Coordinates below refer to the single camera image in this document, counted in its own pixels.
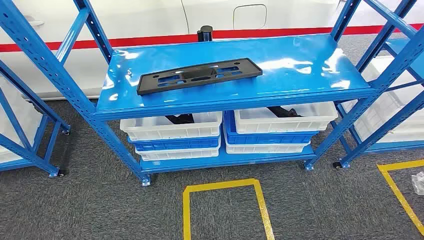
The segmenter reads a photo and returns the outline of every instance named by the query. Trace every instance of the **black cylinder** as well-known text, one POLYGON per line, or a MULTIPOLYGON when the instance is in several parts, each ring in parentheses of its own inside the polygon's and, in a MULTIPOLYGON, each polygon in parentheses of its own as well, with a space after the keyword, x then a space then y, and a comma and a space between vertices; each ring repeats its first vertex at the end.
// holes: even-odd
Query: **black cylinder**
POLYGON ((202 26, 200 30, 197 31, 197 40, 199 42, 212 41, 212 30, 212 27, 209 25, 202 26))

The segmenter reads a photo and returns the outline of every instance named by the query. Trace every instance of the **car door handle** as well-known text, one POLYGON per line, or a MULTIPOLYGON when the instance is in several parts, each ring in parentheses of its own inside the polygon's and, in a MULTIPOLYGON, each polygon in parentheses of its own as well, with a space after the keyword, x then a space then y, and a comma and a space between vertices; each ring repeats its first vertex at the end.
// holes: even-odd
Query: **car door handle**
POLYGON ((34 21, 29 21, 28 22, 31 26, 35 27, 35 26, 40 26, 43 25, 44 22, 43 21, 38 21, 38 20, 34 20, 34 21))
POLYGON ((24 17, 28 21, 29 25, 31 25, 32 27, 36 27, 36 26, 40 26, 44 24, 44 21, 35 20, 35 18, 33 18, 30 15, 25 15, 24 17))

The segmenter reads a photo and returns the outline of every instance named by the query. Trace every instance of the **clear plastic bag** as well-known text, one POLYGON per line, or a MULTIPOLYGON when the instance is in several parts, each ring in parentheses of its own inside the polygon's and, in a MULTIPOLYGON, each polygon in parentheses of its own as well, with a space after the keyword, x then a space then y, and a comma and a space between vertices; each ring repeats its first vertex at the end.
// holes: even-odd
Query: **clear plastic bag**
POLYGON ((424 195, 424 171, 412 175, 412 186, 416 194, 424 195))

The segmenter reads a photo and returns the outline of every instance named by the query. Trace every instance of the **plastic storage bin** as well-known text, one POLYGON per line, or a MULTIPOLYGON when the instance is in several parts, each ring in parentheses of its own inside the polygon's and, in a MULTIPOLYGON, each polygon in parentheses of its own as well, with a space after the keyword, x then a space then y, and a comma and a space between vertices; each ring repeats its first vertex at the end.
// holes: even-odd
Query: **plastic storage bin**
POLYGON ((164 140, 145 140, 128 142, 135 145, 137 151, 159 151, 159 150, 174 150, 174 149, 205 149, 216 148, 219 143, 218 136, 194 137, 194 138, 178 138, 164 140))
POLYGON ((224 131, 225 150, 228 154, 285 154, 301 153, 308 143, 280 144, 229 144, 227 132, 224 131))
POLYGON ((207 157, 218 156, 220 146, 221 146, 221 138, 219 137, 217 147, 171 149, 171 150, 159 150, 159 151, 135 150, 135 152, 141 156, 141 159, 143 161, 195 159, 195 158, 207 158, 207 157))
POLYGON ((338 117, 333 102, 315 102, 281 106, 295 109, 302 117, 277 117, 268 108, 234 110, 238 134, 322 131, 338 117))
POLYGON ((234 111, 224 111, 224 131, 228 144, 307 144, 319 131, 246 133, 236 131, 234 111))
POLYGON ((194 123, 173 124, 164 116, 123 119, 120 129, 131 141, 213 137, 220 134, 222 111, 193 113, 194 123))
MULTIPOLYGON (((392 62, 392 56, 378 56, 365 68, 362 73, 364 79, 369 82, 378 76, 392 62)), ((397 86, 415 81, 414 77, 404 71, 391 85, 397 86)), ((393 117, 400 109, 415 98, 424 87, 421 85, 409 86, 394 91, 383 93, 354 123, 359 138, 363 141, 374 133, 379 127, 393 117)), ((349 112, 357 100, 343 102, 341 105, 349 112)), ((406 142, 424 140, 424 111, 420 110, 390 131, 378 143, 406 142)))
MULTIPOLYGON (((12 108, 23 132, 25 133, 29 143, 34 144, 38 127, 40 126, 43 115, 39 113, 32 103, 25 101, 21 92, 15 88, 8 80, 0 77, 0 88, 12 108)), ((18 137, 9 117, 0 105, 0 133, 9 138, 13 142, 23 146, 18 137)), ((22 157, 10 152, 7 148, 0 146, 0 163, 22 159, 22 157)))

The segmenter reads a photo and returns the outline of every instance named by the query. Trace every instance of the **shelf foot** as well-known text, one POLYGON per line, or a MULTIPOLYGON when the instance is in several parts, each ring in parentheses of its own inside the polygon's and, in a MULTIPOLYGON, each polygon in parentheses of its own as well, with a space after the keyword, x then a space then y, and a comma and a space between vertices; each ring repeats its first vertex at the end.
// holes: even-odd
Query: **shelf foot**
POLYGON ((314 170, 314 166, 312 166, 311 164, 305 165, 305 161, 303 162, 303 167, 305 168, 306 171, 312 171, 314 170))
POLYGON ((143 187, 150 186, 150 181, 151 181, 151 175, 150 175, 150 174, 144 174, 144 175, 141 177, 141 185, 142 185, 143 187))
POLYGON ((341 162, 336 161, 336 162, 332 163, 332 167, 335 168, 335 169, 348 169, 348 168, 351 167, 351 165, 348 164, 348 163, 342 164, 341 162))
POLYGON ((62 169, 59 169, 58 167, 57 167, 57 172, 52 172, 52 173, 50 173, 49 175, 48 175, 48 177, 49 178, 56 178, 56 177, 59 177, 59 178, 62 178, 63 176, 65 176, 67 174, 67 171, 66 170, 62 170, 62 169))
POLYGON ((71 130, 62 130, 60 133, 65 136, 69 136, 69 134, 71 134, 71 130))

